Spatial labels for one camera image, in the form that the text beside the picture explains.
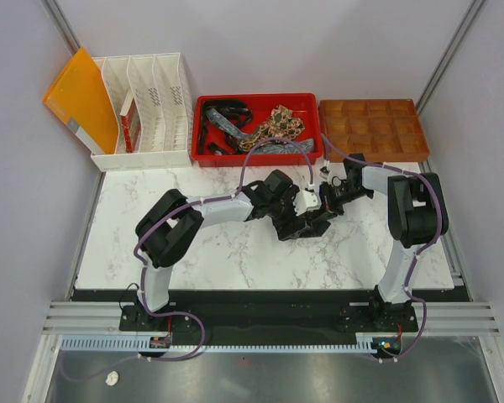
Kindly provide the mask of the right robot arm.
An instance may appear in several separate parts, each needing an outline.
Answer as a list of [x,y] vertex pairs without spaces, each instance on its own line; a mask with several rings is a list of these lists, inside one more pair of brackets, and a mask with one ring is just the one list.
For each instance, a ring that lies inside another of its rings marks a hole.
[[413,276],[420,259],[449,229],[440,179],[435,173],[410,173],[364,161],[362,154],[344,160],[346,178],[319,187],[324,210],[344,213],[344,205],[358,198],[386,196],[387,226],[393,238],[386,271],[373,290],[368,309],[370,325],[387,330],[411,315]]

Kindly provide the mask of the brown blue patterned tie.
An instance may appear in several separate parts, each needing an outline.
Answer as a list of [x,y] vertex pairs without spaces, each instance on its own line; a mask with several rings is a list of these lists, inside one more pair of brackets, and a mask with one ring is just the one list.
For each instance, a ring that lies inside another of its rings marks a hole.
[[299,232],[299,238],[322,237],[331,225],[332,216],[329,212],[306,212],[299,219],[302,221],[303,229]]

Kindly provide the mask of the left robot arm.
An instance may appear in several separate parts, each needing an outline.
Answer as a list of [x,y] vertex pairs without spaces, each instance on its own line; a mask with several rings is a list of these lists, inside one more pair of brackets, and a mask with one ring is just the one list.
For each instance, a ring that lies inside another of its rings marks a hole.
[[313,183],[301,188],[280,170],[273,170],[262,181],[241,183],[235,191],[222,195],[187,197],[177,189],[169,190],[135,229],[138,242],[134,257],[143,265],[139,321],[149,330],[166,324],[173,266],[185,256],[201,229],[263,217],[295,224],[319,205]]

